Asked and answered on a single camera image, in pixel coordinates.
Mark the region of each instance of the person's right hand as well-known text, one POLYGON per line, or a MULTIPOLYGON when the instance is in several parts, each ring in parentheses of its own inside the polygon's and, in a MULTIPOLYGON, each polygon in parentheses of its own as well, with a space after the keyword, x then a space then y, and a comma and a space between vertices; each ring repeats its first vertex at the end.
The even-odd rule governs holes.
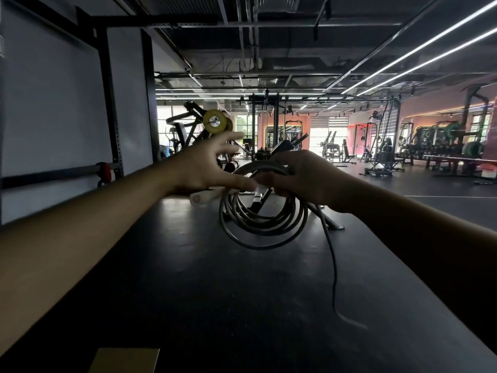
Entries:
POLYGON ((292 192, 309 203, 327 205, 337 212, 350 212, 349 200, 365 185, 308 150, 278 153, 271 161, 288 165, 293 175, 260 173, 254 177, 258 183, 274 187, 278 195, 288 196, 292 192))

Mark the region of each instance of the track light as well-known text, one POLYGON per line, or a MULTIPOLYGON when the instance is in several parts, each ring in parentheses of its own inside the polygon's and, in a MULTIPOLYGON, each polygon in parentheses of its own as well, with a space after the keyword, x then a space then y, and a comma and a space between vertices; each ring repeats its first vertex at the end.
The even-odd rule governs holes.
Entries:
POLYGON ((481 34, 480 36, 478 36, 478 37, 476 37, 474 39, 471 39, 471 40, 467 41, 466 43, 461 44, 460 46, 457 46, 456 48, 450 49, 450 50, 444 52, 443 54, 438 55, 437 57, 432 58, 431 60, 428 60, 427 62, 419 64, 418 66, 416 66, 414 68, 411 68, 411 69, 409 69, 409 70, 407 70, 407 71, 405 71, 405 72, 403 72, 401 74, 397 74, 395 77, 392 77, 389 80, 383 81, 383 82, 381 82, 381 83, 379 83, 379 84, 377 84, 377 85, 375 85, 373 87, 370 87, 369 89, 367 89, 367 90, 365 90, 365 91, 363 91, 363 92, 361 92, 361 93, 359 93, 357 95, 366 94, 366 93, 368 93, 368 92, 376 89, 377 87, 382 87, 383 85, 385 85, 385 84, 387 84, 389 82, 392 82, 393 80, 396 80, 396 79, 398 79, 398 78, 400 78, 400 77, 402 77, 402 76, 404 76, 406 74, 414 72, 415 70, 417 70, 419 68, 422 68, 422 67, 424 67, 424 66, 426 66, 428 64, 431 64, 432 62, 436 62, 437 60, 440 60, 441 58, 444 58, 445 56, 449 56, 450 54, 453 54, 454 52, 459 51, 460 49, 466 48, 466 47, 470 46, 473 43, 479 42, 482 39, 485 39, 486 37, 489 37, 489 36, 491 36, 491 35, 493 35, 495 33, 497 33, 497 27, 495 27, 494 29, 492 29, 490 31, 487 31, 484 34, 481 34))
POLYGON ((432 37, 430 40, 424 42, 422 45, 416 47, 415 49, 413 49, 412 51, 406 53, 404 56, 401 56, 399 57, 398 59, 394 60, 393 62, 391 62, 390 64, 388 64, 386 67, 383 67, 381 68, 379 71, 376 71, 375 73, 371 74, 369 77, 357 82, 356 84, 354 84, 353 86, 351 86, 350 88, 348 88, 347 90, 344 90, 342 92, 342 94, 345 94, 345 93, 348 93, 349 91, 351 91, 354 87, 357 87, 359 85, 361 85, 362 83, 368 81, 369 79, 373 78, 374 76, 376 76, 377 74, 380 74, 382 73, 384 70, 387 70, 388 68, 394 66, 395 64, 397 64, 398 62, 404 60, 405 58, 411 56, 412 54, 415 54, 416 52, 418 52, 420 49, 423 49, 425 48, 426 46, 432 44, 433 42, 437 41, 438 39, 440 39, 441 37, 444 37, 445 35, 449 34, 450 32, 454 31, 455 29, 461 27, 463 24, 471 21, 472 19, 475 19, 476 17, 478 17, 479 15, 483 14, 484 12, 492 9, 494 6, 497 5, 497 0, 494 0, 492 1, 490 4, 488 5, 485 5, 483 8, 477 10, 476 12, 474 12, 473 14, 470 14, 469 16, 467 16, 466 18, 464 18, 463 20, 459 21, 458 23, 452 25, 451 27, 449 27, 447 30, 444 30, 442 31, 440 34, 438 35, 435 35, 434 37, 432 37))

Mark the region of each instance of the white wall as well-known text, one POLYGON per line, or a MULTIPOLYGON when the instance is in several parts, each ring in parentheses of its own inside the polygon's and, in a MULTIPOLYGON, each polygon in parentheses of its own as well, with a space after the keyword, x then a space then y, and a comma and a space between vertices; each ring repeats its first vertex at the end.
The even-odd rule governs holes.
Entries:
MULTIPOLYGON (((124 14, 112 0, 41 0, 76 22, 124 14)), ((2 175, 112 162, 96 49, 6 6, 5 126, 2 175)), ((124 174, 152 163, 139 29, 109 32, 124 174)), ((2 223, 96 188, 98 178, 50 182, 2 193, 2 223)))

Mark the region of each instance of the coiled cable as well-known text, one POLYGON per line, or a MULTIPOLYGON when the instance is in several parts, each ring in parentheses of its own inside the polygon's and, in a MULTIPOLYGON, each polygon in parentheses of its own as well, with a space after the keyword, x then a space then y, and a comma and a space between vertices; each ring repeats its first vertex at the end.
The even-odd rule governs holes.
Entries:
MULTIPOLYGON (((256 171, 272 171, 280 175, 289 175, 289 170, 275 162, 271 161, 255 161, 247 163, 246 165, 240 166, 236 169, 233 174, 247 175, 256 171)), ((353 326, 367 329, 368 327, 359 323, 357 321, 348 319, 344 315, 340 314, 335 306, 335 299, 337 297, 337 281, 338 281, 338 270, 337 270, 337 260, 335 257, 335 252, 333 249, 332 241, 328 233, 328 228, 326 225, 326 220, 320 207, 316 205, 316 210, 318 216, 321 219, 321 224, 326 235, 326 240, 328 246, 330 247, 330 252, 332 254, 333 262, 333 285, 332 285, 332 307, 335 314, 338 317, 353 326)), ((249 210, 240 200, 238 193, 229 194, 229 189, 224 191, 221 201, 219 203, 219 221, 223 230, 226 232, 229 238, 235 241, 240 246, 251 250, 271 250, 281 247, 291 241, 293 241, 302 232, 306 226, 308 216, 308 204, 307 201, 297 197, 291 196, 287 198, 282 210, 276 216, 261 216, 257 213, 249 210), (299 210, 296 211, 296 199, 299 201, 299 210), (241 229, 250 232, 258 236, 280 236, 295 230, 293 234, 282 242, 278 242, 272 245, 265 246, 253 246, 249 245, 241 240, 239 240, 229 229, 225 220, 225 212, 229 218, 233 221, 235 225, 238 225, 241 229)))

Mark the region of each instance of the black cord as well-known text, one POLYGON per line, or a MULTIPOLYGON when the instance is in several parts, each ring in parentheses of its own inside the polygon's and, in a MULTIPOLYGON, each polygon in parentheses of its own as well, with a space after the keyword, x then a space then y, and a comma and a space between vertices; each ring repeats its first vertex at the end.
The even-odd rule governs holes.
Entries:
MULTIPOLYGON (((255 171, 260 170, 270 170, 277 174, 289 175, 289 171, 286 167, 279 165, 270 161, 254 161, 247 163, 246 165, 240 166, 236 169, 233 174, 247 175, 255 171)), ((337 269, 337 258, 335 256, 335 251, 333 249, 333 244, 328 232, 326 225, 326 220, 323 212, 318 205, 315 206, 317 213, 321 220, 321 225, 325 232, 326 240, 332 253, 333 262, 333 285, 332 285, 332 307, 335 314, 343 320, 344 322, 351 324, 353 326, 367 329, 366 325, 359 323, 357 321, 348 319, 344 315, 337 311, 335 300, 337 298, 337 282, 338 282, 338 269, 337 269)), ((226 189, 219 204, 219 221, 223 230, 226 232, 229 238, 238 243, 240 246, 251 250, 271 250, 281 247, 290 241, 293 241, 304 229, 307 222, 308 214, 308 204, 305 200, 300 199, 296 196, 285 201, 282 210, 276 216, 260 216, 257 213, 250 211, 240 200, 239 194, 229 194, 229 189, 226 189), (296 199, 299 200, 299 211, 296 212, 296 199), (290 237, 282 242, 278 242, 272 245, 264 246, 254 246, 249 245, 245 242, 240 241, 229 229, 226 224, 225 215, 227 215, 234 224, 238 225, 240 228, 248 231, 252 234, 259 236, 279 236, 286 234, 295 228, 296 231, 290 237)))

